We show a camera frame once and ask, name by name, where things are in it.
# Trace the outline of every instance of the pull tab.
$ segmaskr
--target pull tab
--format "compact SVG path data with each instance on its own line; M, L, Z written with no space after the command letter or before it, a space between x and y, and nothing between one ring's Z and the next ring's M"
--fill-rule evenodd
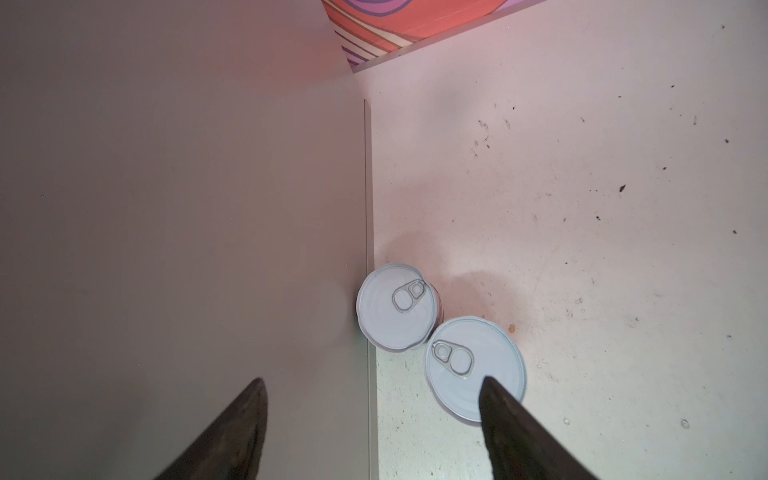
M427 291L427 283L424 280L413 280L398 287L392 293L392 304L400 313L407 313L422 299Z
M440 362L440 365L460 379L470 376L475 367L475 356L470 349L445 340L436 340L432 344L432 356Z

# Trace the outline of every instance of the can lid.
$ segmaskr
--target can lid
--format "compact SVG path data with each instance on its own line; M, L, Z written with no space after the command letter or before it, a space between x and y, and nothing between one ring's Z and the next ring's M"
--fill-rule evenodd
M357 293L357 321L374 345L402 352L422 343L438 315L432 287L415 268L390 263L372 272Z
M480 422L482 381L492 376L519 402L525 393L520 350L495 323L462 316L443 323L425 353L427 383L438 402L460 419Z

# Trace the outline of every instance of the white shelf floor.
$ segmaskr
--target white shelf floor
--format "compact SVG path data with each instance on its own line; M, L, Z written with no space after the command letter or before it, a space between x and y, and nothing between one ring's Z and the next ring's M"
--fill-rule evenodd
M523 404L605 480L768 478L765 25L546 0L356 74L376 265L514 324ZM380 478L490 479L423 353L379 352Z

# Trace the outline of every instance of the gray panel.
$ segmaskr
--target gray panel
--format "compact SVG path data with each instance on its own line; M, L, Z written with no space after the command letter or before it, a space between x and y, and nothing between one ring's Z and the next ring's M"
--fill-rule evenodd
M368 478L363 102L323 7L0 12L3 478L151 478L254 377L260 478Z

